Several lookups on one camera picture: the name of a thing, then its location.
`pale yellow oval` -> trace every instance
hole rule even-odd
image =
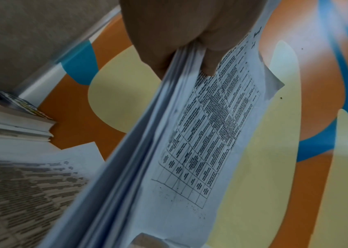
[[[131,46],[94,77],[88,90],[89,105],[107,125],[127,133],[147,108],[159,84],[160,79]]]

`stack of books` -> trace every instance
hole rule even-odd
[[[49,141],[54,124],[29,102],[0,91],[0,138]]]

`yellow shape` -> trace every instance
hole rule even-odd
[[[339,110],[332,165],[309,248],[348,247],[348,113]]]
[[[268,248],[287,209],[301,121],[299,63],[287,43],[277,44],[270,69],[285,86],[236,168],[207,242],[214,248]]]
[[[127,133],[144,113],[159,84],[160,79],[131,46],[93,78],[88,90],[89,105],[106,124]]]

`human hand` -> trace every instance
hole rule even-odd
[[[223,56],[250,31],[267,0],[120,0],[141,60],[163,78],[174,52],[193,40],[206,47],[201,70],[215,74]]]

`gray floor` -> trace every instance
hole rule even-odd
[[[0,89],[11,91],[118,0],[0,0]]]

